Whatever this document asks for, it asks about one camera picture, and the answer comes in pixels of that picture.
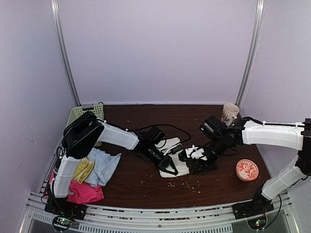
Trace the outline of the cream white towel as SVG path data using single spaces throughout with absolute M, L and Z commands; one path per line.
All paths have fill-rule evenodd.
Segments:
M 185 176 L 190 173 L 189 168 L 186 164 L 186 162 L 182 162 L 179 160 L 179 153 L 182 151 L 182 149 L 178 149 L 177 146 L 181 145 L 180 139 L 178 137 L 170 138 L 170 139 L 164 139 L 161 140 L 158 144 L 155 144 L 157 148 L 162 153 L 165 153 L 168 151 L 168 149 L 177 149 L 177 152 L 175 154 L 172 154 L 170 151 L 168 151 L 167 155 L 169 155 L 172 158 L 172 161 L 174 165 L 176 166 L 176 169 L 178 171 L 177 175 L 173 175 L 164 171 L 159 171 L 159 174 L 162 178 L 175 178 L 179 176 Z

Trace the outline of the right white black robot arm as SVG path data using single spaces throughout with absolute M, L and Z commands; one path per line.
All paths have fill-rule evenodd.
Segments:
M 311 120 L 296 123 L 267 123 L 251 117 L 237 118 L 231 124 L 210 116 L 199 127 L 210 139 L 206 146 L 186 149 L 186 157 L 195 159 L 193 173 L 208 171 L 228 149 L 237 145 L 269 145 L 291 148 L 298 152 L 277 175 L 266 181 L 245 204 L 253 214 L 260 214 L 271 201 L 311 174 Z

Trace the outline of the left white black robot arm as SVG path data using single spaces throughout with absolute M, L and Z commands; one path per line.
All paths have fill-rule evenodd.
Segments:
M 85 112 L 63 131 L 61 154 L 54 166 L 54 178 L 48 189 L 51 208 L 60 216 L 70 211 L 67 199 L 71 179 L 78 163 L 91 153 L 96 142 L 105 142 L 141 153 L 160 171 L 177 175 L 172 158 L 156 147 L 164 136 L 157 126 L 149 126 L 148 131 L 143 133 L 141 130 L 128 130 L 108 124 L 93 112 Z

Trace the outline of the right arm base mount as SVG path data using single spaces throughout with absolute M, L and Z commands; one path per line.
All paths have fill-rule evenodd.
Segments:
M 235 219 L 242 219 L 272 211 L 274 206 L 270 200 L 250 200 L 232 205 L 232 210 Z

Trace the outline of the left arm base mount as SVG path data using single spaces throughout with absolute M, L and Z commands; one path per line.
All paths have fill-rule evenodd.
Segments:
M 86 209 L 86 205 L 68 202 L 66 198 L 48 199 L 44 208 L 45 212 L 77 220 L 84 220 Z

